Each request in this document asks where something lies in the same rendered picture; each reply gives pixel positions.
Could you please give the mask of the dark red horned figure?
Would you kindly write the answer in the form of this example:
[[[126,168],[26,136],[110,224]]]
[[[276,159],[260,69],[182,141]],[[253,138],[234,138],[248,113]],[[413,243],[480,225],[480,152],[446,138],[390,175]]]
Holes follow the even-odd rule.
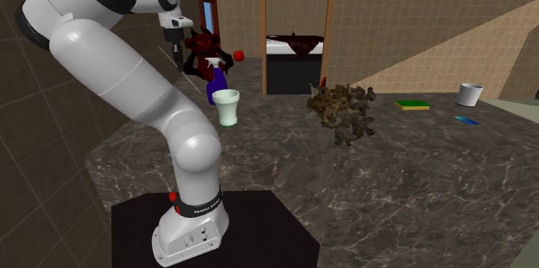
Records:
[[[214,73],[207,58],[220,57],[222,61],[219,63],[219,68],[224,73],[228,73],[228,70],[234,65],[234,61],[230,54],[220,48],[218,34],[212,34],[203,27],[200,27],[200,30],[201,32],[197,33],[193,28],[190,28],[191,37],[185,40],[185,46],[191,50],[191,53],[183,64],[183,70],[185,74],[211,81],[214,78]]]

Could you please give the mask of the purple spray bottle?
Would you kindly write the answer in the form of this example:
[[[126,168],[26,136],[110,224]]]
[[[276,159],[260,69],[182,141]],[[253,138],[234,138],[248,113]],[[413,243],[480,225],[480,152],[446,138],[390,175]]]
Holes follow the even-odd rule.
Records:
[[[215,105],[212,95],[217,91],[227,89],[228,86],[223,71],[219,66],[221,59],[218,57],[206,57],[206,60],[209,63],[208,66],[213,69],[213,80],[206,85],[206,95],[208,103],[210,105]]]

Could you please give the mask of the pale green cup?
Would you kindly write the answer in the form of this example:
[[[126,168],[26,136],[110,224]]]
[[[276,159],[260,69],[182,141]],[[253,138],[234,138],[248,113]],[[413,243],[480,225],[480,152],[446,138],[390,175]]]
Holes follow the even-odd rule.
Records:
[[[233,89],[223,89],[212,94],[213,103],[218,109],[220,125],[229,127],[237,123],[239,99],[239,91]]]

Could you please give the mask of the dark cabinet with white top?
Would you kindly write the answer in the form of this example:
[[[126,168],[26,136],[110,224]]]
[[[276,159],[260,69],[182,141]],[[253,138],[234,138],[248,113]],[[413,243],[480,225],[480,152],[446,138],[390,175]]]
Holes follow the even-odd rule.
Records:
[[[309,85],[319,87],[323,45],[320,35],[267,35],[267,94],[309,94]]]

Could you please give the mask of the brown dried leafy plant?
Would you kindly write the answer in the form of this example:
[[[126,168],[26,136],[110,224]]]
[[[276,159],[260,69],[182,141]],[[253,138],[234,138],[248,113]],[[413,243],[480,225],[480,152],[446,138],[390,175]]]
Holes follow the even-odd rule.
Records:
[[[371,86],[367,90],[350,85],[337,85],[335,88],[309,86],[311,94],[307,108],[316,112],[323,127],[334,129],[336,145],[345,142],[351,146],[352,141],[360,139],[364,134],[375,134],[369,127],[374,119],[366,115],[370,108],[369,102],[376,99]]]

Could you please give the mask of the black robot stand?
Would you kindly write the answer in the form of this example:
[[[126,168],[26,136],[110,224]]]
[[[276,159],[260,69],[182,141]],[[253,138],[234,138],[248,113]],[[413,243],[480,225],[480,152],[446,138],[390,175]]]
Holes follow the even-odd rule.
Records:
[[[169,268],[317,268],[320,244],[271,191],[225,191],[224,205],[220,247]],[[162,268],[151,234],[171,207],[168,193],[148,193],[111,208],[112,268]]]

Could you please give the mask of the green and yellow sponge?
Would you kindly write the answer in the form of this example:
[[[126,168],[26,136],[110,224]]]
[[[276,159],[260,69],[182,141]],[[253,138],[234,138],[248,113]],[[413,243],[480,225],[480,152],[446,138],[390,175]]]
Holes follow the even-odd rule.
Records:
[[[396,106],[402,111],[426,111],[430,104],[422,100],[397,100]]]

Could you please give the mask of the white cup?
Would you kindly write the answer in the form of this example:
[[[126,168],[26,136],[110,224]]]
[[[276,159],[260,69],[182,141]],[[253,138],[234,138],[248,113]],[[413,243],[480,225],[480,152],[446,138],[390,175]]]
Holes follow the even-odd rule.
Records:
[[[484,88],[473,83],[462,83],[458,91],[455,103],[465,107],[474,107]]]

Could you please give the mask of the wooden door frame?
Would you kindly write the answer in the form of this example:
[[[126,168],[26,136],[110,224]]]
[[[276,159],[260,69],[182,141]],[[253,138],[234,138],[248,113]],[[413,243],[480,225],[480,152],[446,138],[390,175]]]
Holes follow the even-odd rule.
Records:
[[[260,0],[260,36],[263,62],[263,93],[266,92],[266,36],[320,35],[324,37],[321,77],[326,77],[327,50],[333,0]]]

